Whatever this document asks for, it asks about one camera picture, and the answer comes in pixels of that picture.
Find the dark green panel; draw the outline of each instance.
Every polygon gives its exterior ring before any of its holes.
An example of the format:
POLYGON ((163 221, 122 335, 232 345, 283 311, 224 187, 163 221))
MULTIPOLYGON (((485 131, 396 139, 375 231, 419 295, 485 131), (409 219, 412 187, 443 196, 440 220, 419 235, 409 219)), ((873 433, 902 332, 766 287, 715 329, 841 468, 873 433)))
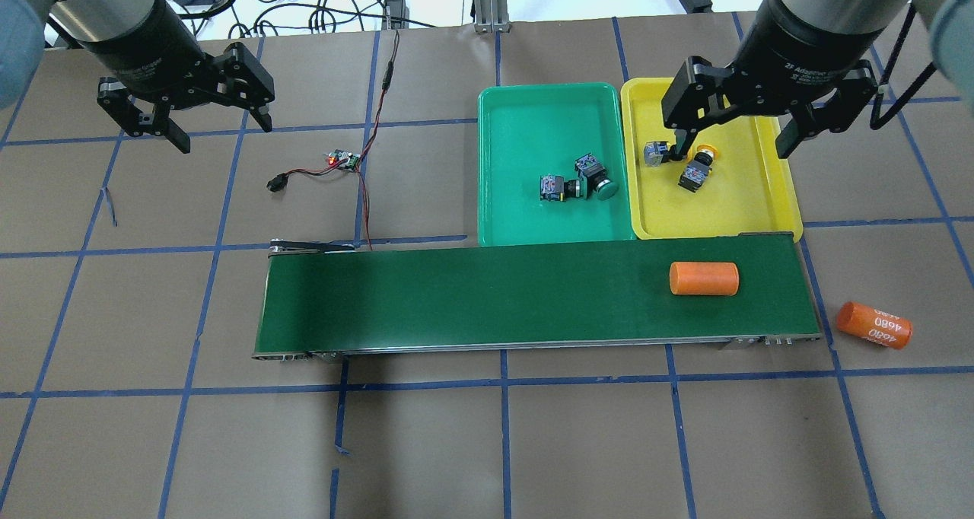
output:
POLYGON ((272 256, 255 355, 818 333, 790 235, 272 256), (675 297, 674 261, 735 262, 675 297))

